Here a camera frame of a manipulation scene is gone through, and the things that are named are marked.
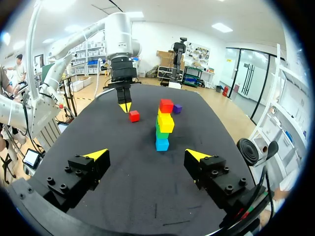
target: stacked blocks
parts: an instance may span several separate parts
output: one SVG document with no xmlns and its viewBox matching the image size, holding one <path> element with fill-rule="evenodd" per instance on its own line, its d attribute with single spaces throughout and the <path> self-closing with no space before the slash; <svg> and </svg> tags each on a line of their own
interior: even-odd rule
<svg viewBox="0 0 315 236">
<path fill-rule="evenodd" d="M 136 122 L 140 120 L 140 114 L 137 111 L 129 112 L 129 119 L 131 122 Z"/>
<path fill-rule="evenodd" d="M 169 99 L 161 99 L 156 119 L 156 149 L 157 151 L 167 151 L 169 142 L 168 136 L 173 132 L 174 120 L 171 117 L 173 102 Z"/>
<path fill-rule="evenodd" d="M 180 113 L 181 111 L 182 111 L 182 106 L 181 105 L 179 105 L 179 104 L 175 104 L 174 105 L 174 107 L 173 107 L 173 112 L 175 113 L 175 114 L 178 114 L 178 113 Z"/>
</svg>

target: screw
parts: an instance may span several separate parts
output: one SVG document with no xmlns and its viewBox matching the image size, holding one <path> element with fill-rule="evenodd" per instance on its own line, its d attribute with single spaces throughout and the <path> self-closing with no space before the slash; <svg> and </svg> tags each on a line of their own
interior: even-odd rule
<svg viewBox="0 0 315 236">
<path fill-rule="evenodd" d="M 217 177 L 218 172 L 216 170 L 211 171 L 212 177 Z"/>
<path fill-rule="evenodd" d="M 61 185 L 60 185 L 60 190 L 61 190 L 62 192 L 66 192 L 66 191 L 68 191 L 68 187 L 67 187 L 67 185 L 65 185 L 64 183 L 63 183 L 63 184 L 61 184 Z"/>
<path fill-rule="evenodd" d="M 47 182 L 50 184 L 50 185 L 54 185 L 55 184 L 55 181 L 52 177 L 48 177 L 47 178 Z"/>
<path fill-rule="evenodd" d="M 229 171 L 229 168 L 226 166 L 226 167 L 224 168 L 224 173 L 228 173 L 228 171 Z"/>
<path fill-rule="evenodd" d="M 245 184 L 246 184 L 246 178 L 241 178 L 240 181 L 238 182 L 238 184 L 239 184 L 240 186 L 245 186 Z"/>
<path fill-rule="evenodd" d="M 81 176 L 83 173 L 82 173 L 81 170 L 77 170 L 77 171 L 75 172 L 75 174 L 76 174 L 77 176 Z"/>
<path fill-rule="evenodd" d="M 66 171 L 67 173 L 70 173 L 70 172 L 71 172 L 71 168 L 68 167 L 68 166 L 66 166 L 66 167 L 64 168 L 64 171 Z"/>
<path fill-rule="evenodd" d="M 230 193 L 232 193 L 232 191 L 233 191 L 233 186 L 231 184 L 229 184 L 225 187 L 226 193 L 230 194 Z"/>
</svg>

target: wooden floor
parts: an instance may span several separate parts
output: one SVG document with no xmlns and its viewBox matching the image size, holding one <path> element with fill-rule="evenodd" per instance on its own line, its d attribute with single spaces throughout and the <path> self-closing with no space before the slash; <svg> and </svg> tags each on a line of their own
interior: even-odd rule
<svg viewBox="0 0 315 236">
<path fill-rule="evenodd" d="M 96 87 L 96 76 L 92 77 L 92 83 L 85 87 L 84 89 L 75 92 L 75 102 L 76 102 L 76 109 L 78 114 L 86 108 L 93 100 L 95 87 Z M 143 84 L 146 85 L 156 85 L 159 86 L 158 79 L 151 79 L 151 78 L 139 78 Z M 99 85 L 97 89 L 97 94 L 103 91 L 104 84 L 108 84 L 108 79 L 104 78 L 104 76 L 100 77 Z M 212 110 L 217 114 L 231 137 L 233 138 L 234 142 L 236 143 L 240 138 L 248 138 L 252 131 L 255 128 L 253 122 L 243 113 L 243 111 L 237 107 L 230 99 L 227 97 L 222 96 L 222 93 L 217 93 L 213 89 L 209 88 L 194 88 L 190 86 L 183 86 L 182 89 L 195 91 L 198 92 L 202 98 L 209 104 Z M 65 114 L 64 111 L 61 111 L 57 116 L 58 120 L 65 121 Z M 26 144 L 22 146 L 22 152 L 26 153 L 28 148 L 34 149 L 32 144 L 29 140 L 27 140 Z M 6 156 L 6 151 L 0 152 L 1 157 Z M 19 162 L 14 168 L 14 172 L 17 175 L 17 178 L 24 177 L 26 179 L 29 178 L 23 172 L 23 164 L 22 158 L 19 157 Z M 3 183 L 3 168 L 0 168 L 0 178 L 1 183 Z"/>
</svg>

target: red fire extinguisher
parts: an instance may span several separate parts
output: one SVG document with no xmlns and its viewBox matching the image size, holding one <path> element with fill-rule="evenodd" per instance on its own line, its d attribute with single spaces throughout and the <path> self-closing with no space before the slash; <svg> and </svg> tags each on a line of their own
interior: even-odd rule
<svg viewBox="0 0 315 236">
<path fill-rule="evenodd" d="M 223 93 L 222 93 L 222 95 L 223 95 L 224 97 L 226 97 L 227 91 L 228 91 L 228 86 L 225 86 L 225 87 L 224 87 L 224 90 L 223 90 Z"/>
</svg>

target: black tabletop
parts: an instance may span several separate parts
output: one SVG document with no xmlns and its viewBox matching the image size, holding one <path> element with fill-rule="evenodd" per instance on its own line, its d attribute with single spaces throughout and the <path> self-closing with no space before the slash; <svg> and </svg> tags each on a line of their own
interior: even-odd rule
<svg viewBox="0 0 315 236">
<path fill-rule="evenodd" d="M 218 154 L 227 166 L 254 186 L 229 133 L 202 97 L 186 90 L 149 85 L 131 87 L 132 107 L 140 121 L 131 123 L 117 104 L 116 91 L 94 100 L 47 152 L 34 178 L 63 171 L 67 159 L 100 149 L 110 151 L 111 167 L 95 191 L 88 191 L 68 214 L 92 225 L 139 234 L 206 235 L 219 229 L 225 212 L 184 168 L 185 149 Z M 169 150 L 155 148 L 155 122 L 161 98 L 183 106 L 172 114 Z"/>
</svg>

